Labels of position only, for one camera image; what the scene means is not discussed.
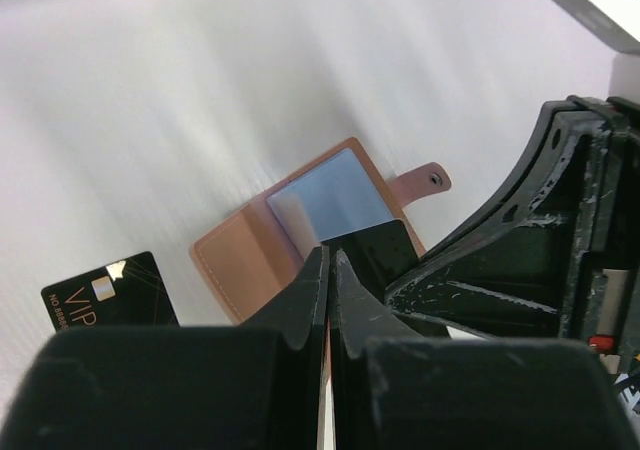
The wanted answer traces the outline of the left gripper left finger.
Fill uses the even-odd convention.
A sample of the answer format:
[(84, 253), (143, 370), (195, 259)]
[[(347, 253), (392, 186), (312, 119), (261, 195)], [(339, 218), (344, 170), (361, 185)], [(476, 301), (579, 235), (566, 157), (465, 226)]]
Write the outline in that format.
[(237, 326), (72, 329), (35, 357), (5, 449), (313, 449), (330, 253)]

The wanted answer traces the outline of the brown leather card holder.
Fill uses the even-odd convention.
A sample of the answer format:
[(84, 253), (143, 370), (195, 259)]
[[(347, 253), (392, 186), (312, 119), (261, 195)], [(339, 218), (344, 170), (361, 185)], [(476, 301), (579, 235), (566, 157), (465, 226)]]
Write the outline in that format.
[(241, 323), (284, 289), (321, 242), (393, 220), (450, 190), (429, 162), (385, 179), (350, 137), (258, 194), (200, 237), (190, 256), (222, 310)]

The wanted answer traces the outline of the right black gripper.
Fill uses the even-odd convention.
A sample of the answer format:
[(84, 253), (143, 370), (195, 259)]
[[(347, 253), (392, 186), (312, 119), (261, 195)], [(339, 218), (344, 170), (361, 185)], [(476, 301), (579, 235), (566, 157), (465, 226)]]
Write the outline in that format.
[(613, 385), (639, 354), (638, 105), (570, 95), (545, 103), (504, 183), (391, 283), (412, 321), (585, 344)]

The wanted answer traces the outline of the black credit card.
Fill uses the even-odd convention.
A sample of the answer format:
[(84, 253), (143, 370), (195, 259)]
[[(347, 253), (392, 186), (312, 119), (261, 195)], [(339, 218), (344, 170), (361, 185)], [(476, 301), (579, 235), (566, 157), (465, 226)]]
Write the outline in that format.
[(342, 249), (362, 285), (379, 301), (389, 285), (414, 268), (418, 254), (404, 222), (394, 219), (323, 241)]
[(75, 326), (179, 324), (149, 251), (46, 286), (41, 297), (57, 331)]

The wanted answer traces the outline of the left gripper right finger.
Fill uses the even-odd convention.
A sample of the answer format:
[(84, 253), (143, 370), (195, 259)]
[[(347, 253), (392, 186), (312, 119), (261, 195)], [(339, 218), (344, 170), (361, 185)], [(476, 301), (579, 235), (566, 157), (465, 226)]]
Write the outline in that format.
[(584, 345), (428, 338), (393, 316), (343, 251), (329, 285), (339, 449), (635, 449), (611, 380)]

